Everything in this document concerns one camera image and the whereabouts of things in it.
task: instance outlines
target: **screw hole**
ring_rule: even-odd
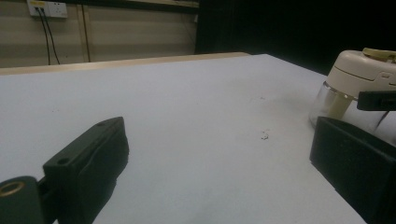
[[[0,197],[6,197],[8,195],[16,193],[20,189],[22,189],[23,186],[24,186],[24,183],[21,181],[8,183],[8,184],[4,185],[3,187],[0,187]]]
[[[64,158],[64,159],[59,160],[59,161],[58,161],[58,164],[63,165],[63,164],[66,164],[66,163],[68,163],[68,162],[69,162],[69,159]]]

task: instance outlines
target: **black cable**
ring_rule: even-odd
[[[55,44],[53,43],[52,32],[50,31],[49,22],[47,21],[47,16],[46,13],[44,12],[44,8],[41,8],[41,11],[43,12],[44,20],[46,21],[47,27],[49,28],[50,40],[52,41],[52,48],[53,48],[53,53],[55,54],[56,61],[58,62],[58,64],[61,64],[59,63],[58,55],[56,54]]]
[[[40,10],[36,7],[35,10],[38,12],[38,15],[40,15],[41,19],[41,24],[43,24],[43,29],[44,29],[44,34],[46,35],[46,42],[47,42],[47,55],[49,56],[49,65],[50,65],[50,45],[49,45],[49,38],[47,37],[47,29],[46,26],[44,25],[43,17],[41,16]]]

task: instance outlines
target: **table surface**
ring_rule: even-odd
[[[324,79],[269,55],[0,76],[0,181],[123,116],[129,163],[94,223],[364,223],[309,160]]]

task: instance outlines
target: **dark background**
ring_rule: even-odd
[[[195,53],[270,54],[327,75],[345,49],[396,50],[382,1],[201,0]]]

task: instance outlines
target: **power outlet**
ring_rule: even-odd
[[[57,18],[67,18],[67,9],[65,3],[48,2],[49,15]]]
[[[35,10],[36,8],[39,8],[41,10],[41,8],[44,9],[44,13],[48,16],[50,14],[49,8],[47,6],[47,2],[43,2],[43,1],[35,1],[35,0],[27,0],[27,6],[29,7],[29,12],[31,16],[35,16],[38,17],[40,16],[37,12],[37,10]]]

